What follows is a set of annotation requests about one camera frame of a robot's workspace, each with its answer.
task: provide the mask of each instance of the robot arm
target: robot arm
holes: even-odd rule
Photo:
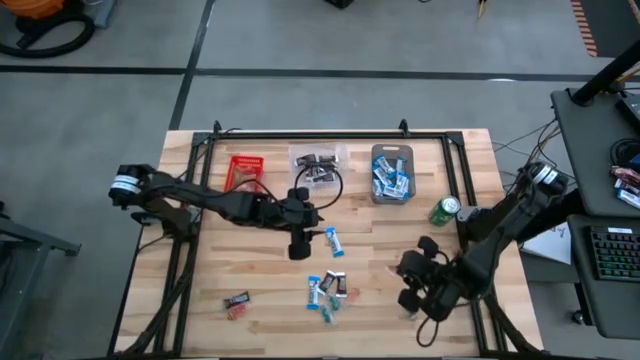
[[[515,190],[504,200],[492,209],[475,209],[468,218],[459,219],[466,236],[477,243],[448,264],[436,262],[437,245],[428,237],[421,238],[418,246],[423,253],[405,252],[397,267],[397,273],[409,285],[400,293],[400,305],[409,312],[421,309],[439,322],[448,318],[460,298],[485,298],[502,251],[536,216],[561,200],[567,182],[566,176],[549,165],[526,165],[520,170]],[[425,290],[426,296],[418,296],[418,290]],[[497,303],[493,305],[490,307],[499,310]]]
[[[304,229],[317,226],[322,220],[308,201],[306,188],[290,189],[283,200],[257,192],[220,192],[182,182],[149,165],[121,165],[109,197],[114,206],[123,209],[139,206],[160,219],[165,232],[176,240],[188,240],[194,234],[193,215],[184,207],[174,208],[165,198],[214,211],[239,226],[290,232],[289,257],[292,260],[309,257],[309,242],[318,232],[305,232]]]

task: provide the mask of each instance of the computer keyboard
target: computer keyboard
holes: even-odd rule
[[[589,231],[596,278],[640,282],[640,233],[596,226]]]

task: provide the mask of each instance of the green soda can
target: green soda can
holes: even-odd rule
[[[460,201],[453,196],[447,196],[438,201],[429,212],[429,222],[435,226],[445,226],[460,211]]]

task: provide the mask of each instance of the concrete floor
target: concrete floor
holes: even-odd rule
[[[207,0],[120,1],[112,26],[51,60],[0,65],[185,68]],[[569,0],[218,0],[199,68],[593,74],[609,60],[584,49]],[[0,11],[0,41],[15,41]],[[43,43],[77,32],[68,24]],[[103,355],[139,227],[106,194],[121,163],[157,164],[182,76],[0,73],[0,199],[18,222],[83,243],[51,256],[29,313],[23,353]],[[180,129],[489,128],[507,142],[552,119],[549,93],[580,83],[196,76]],[[536,137],[513,144],[530,152]],[[560,139],[546,153],[571,172]],[[502,170],[526,160],[504,149]],[[512,178],[504,175],[503,182]],[[545,347],[635,358],[640,342],[601,338],[568,322],[572,286],[530,286]]]

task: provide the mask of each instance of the red plastic container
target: red plastic container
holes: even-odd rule
[[[257,156],[231,156],[229,170],[227,171],[227,180],[224,183],[224,191],[231,190],[237,184],[247,180],[262,178],[264,159]],[[260,191],[260,186],[255,182],[249,182],[241,185],[236,191]]]

